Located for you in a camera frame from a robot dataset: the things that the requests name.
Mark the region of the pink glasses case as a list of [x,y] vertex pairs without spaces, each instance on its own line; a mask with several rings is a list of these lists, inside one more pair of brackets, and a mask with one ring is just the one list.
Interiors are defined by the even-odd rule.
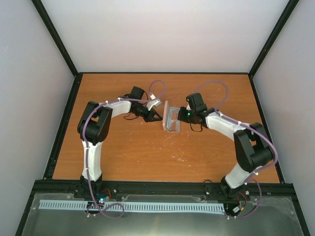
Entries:
[[169,131],[169,125],[171,123],[171,111],[177,110],[179,112],[179,109],[180,109],[179,107],[170,106],[168,100],[165,101],[164,109],[163,109],[163,120],[162,120],[162,127],[164,131],[167,131],[169,133],[174,133],[174,132]]

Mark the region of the orange transparent sunglasses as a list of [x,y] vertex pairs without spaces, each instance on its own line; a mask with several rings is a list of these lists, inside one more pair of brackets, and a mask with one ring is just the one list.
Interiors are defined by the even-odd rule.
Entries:
[[178,111],[172,110],[171,111],[171,123],[169,125],[169,131],[178,133],[180,130],[180,122],[178,121]]

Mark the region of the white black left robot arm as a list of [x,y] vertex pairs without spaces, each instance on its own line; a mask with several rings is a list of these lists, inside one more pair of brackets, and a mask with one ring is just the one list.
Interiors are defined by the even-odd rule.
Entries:
[[142,117],[145,122],[161,121],[162,117],[154,107],[161,104],[160,97],[133,87],[131,92],[112,101],[97,103],[88,102],[78,123],[77,131],[80,134],[84,148],[84,167],[80,177],[85,192],[92,198],[102,194],[102,171],[100,167],[101,150],[108,136],[111,119],[124,114],[134,114]]

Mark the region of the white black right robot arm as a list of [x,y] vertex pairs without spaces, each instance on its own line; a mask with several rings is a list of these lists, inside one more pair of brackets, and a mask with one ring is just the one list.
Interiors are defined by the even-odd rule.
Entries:
[[186,97],[187,107],[181,107],[178,120],[190,125],[200,125],[200,130],[215,130],[234,142],[236,165],[220,182],[223,198],[231,199],[236,191],[257,175],[259,170],[276,164],[278,153],[267,138],[260,123],[247,124],[224,115],[216,108],[208,108],[200,93]]

